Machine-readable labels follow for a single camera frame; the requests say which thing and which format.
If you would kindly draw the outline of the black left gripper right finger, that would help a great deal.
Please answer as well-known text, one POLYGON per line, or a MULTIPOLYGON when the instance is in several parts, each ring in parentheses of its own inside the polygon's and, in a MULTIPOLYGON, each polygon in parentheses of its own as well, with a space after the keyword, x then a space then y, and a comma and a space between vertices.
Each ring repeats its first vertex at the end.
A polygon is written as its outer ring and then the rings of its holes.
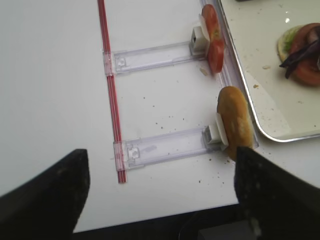
POLYGON ((318 240, 320 189, 238 147, 234 190, 257 240, 318 240))

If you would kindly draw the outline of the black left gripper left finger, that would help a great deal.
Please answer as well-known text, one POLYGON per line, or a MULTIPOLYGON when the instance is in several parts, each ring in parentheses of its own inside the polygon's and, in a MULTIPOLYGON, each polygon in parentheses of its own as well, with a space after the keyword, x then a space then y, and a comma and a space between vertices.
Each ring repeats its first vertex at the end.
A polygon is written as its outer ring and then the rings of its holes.
POLYGON ((2 240, 70 240, 90 189, 86 149, 57 163, 0 198, 2 240))

